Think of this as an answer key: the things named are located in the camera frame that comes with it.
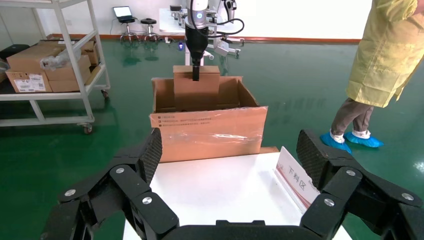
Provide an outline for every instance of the green epoxy floor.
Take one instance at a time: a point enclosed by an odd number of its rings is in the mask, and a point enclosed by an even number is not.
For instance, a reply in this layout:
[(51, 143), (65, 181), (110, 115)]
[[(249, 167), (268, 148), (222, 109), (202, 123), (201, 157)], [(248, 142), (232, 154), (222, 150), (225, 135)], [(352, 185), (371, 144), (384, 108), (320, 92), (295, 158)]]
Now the green epoxy floor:
[[(112, 89), (110, 102), (100, 92), (90, 101), (95, 133), (75, 125), (0, 128), (0, 239), (37, 239), (57, 194), (102, 169), (121, 147), (141, 141), (150, 130), (153, 77), (171, 77), (184, 64), (184, 52), (161, 43), (156, 50), (104, 41)], [(285, 146), (296, 154), (299, 131), (329, 130), (345, 100), (345, 87), (356, 45), (246, 44), (240, 59), (215, 55), (207, 65), (221, 73), (244, 76), (258, 102), (269, 106), (263, 146)], [(400, 101), (376, 109), (370, 130), (385, 146), (350, 145), (354, 157), (370, 172), (407, 188), (424, 199), (424, 69), (421, 67)], [(81, 115), (77, 100), (40, 101), (47, 116)], [(32, 115), (25, 102), (0, 102), (0, 119)], [(357, 217), (343, 223), (354, 240), (377, 240)], [(124, 217), (117, 214), (96, 232), (97, 240), (120, 240)]]

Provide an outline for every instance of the person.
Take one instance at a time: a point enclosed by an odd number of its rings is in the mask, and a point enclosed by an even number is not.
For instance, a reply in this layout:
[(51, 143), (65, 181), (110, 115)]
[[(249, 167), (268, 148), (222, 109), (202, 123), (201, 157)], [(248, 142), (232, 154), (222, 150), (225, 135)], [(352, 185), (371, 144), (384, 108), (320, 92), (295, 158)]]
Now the person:
[[(322, 142), (352, 154), (344, 137), (371, 148), (383, 143), (368, 130), (374, 107), (399, 99), (424, 55), (424, 0), (373, 0), (347, 85), (347, 100)], [(345, 134), (350, 123), (353, 131)]]

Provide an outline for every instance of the shelf caster wheel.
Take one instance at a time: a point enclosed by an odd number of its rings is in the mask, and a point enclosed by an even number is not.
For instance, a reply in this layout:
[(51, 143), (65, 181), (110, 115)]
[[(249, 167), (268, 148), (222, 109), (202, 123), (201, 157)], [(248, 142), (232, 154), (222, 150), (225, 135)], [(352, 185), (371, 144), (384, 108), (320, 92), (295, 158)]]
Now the shelf caster wheel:
[(86, 135), (92, 134), (93, 133), (93, 125), (87, 124), (86, 126), (84, 126), (84, 133)]
[(109, 98), (109, 93), (105, 90), (101, 90), (101, 94), (103, 94), (104, 99), (108, 99)]

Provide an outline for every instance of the blue shoe cover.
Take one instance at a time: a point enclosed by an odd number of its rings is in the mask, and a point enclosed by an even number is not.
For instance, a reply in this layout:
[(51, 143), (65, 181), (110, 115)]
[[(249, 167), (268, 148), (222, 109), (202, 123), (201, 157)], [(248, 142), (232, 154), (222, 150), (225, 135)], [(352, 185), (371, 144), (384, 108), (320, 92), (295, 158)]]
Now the blue shoe cover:
[(322, 141), (325, 145), (327, 145), (327, 146), (329, 146), (329, 147), (336, 148), (336, 149), (341, 149), (341, 150), (345, 150), (345, 151), (347, 151), (348, 153), (352, 154), (352, 150), (349, 148), (349, 146), (348, 146), (346, 143), (338, 143), (338, 142), (336, 142), (336, 141), (335, 141), (335, 140), (331, 137), (331, 135), (330, 135), (330, 133), (329, 133), (329, 132), (327, 132), (327, 133), (326, 133), (326, 134), (324, 134), (324, 135), (321, 135), (319, 138), (321, 139), (321, 141)]
[(355, 136), (352, 132), (348, 132), (344, 135), (344, 137), (351, 143), (361, 144), (370, 148), (379, 148), (384, 145), (383, 142), (373, 136), (370, 136), (368, 139), (364, 139)]

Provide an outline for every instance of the metal shelf cart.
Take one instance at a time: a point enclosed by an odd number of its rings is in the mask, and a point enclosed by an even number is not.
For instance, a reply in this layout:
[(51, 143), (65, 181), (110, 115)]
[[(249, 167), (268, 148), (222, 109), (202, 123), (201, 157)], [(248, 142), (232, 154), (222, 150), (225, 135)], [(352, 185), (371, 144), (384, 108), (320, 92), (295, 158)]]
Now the metal shelf cart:
[[(87, 2), (90, 12), (91, 23), (93, 31), (76, 42), (74, 45), (71, 43), (71, 37), (66, 27), (65, 18), (62, 9)], [(109, 75), (106, 68), (105, 55), (103, 54), (102, 43), (100, 41), (99, 29), (94, 14), (92, 0), (0, 0), (0, 7), (21, 7), (21, 8), (38, 8), (38, 9), (53, 9), (56, 18), (59, 22), (60, 31), (63, 35), (63, 40), (69, 54), (72, 68), (75, 72), (76, 80), (79, 86), (79, 92), (63, 92), (63, 93), (16, 93), (16, 94), (0, 94), (0, 101), (29, 101), (36, 118), (21, 118), (21, 119), (0, 119), (0, 127), (10, 126), (33, 126), (33, 125), (49, 125), (49, 124), (78, 124), (84, 127), (84, 132), (90, 134), (92, 132), (92, 123), (95, 121), (92, 108), (90, 106), (89, 94), (93, 89), (101, 90), (103, 96), (108, 98), (106, 90), (111, 88)], [(94, 77), (89, 85), (84, 85), (81, 71), (78, 66), (78, 61), (75, 57), (74, 50), (80, 49), (90, 39), (95, 37), (97, 42), (98, 53), (100, 56), (100, 71)], [(106, 84), (98, 85), (99, 78), (105, 74)], [(69, 117), (44, 117), (40, 107), (37, 103), (38, 100), (68, 100), (68, 99), (82, 99), (87, 115), (86, 116), (69, 116)]]

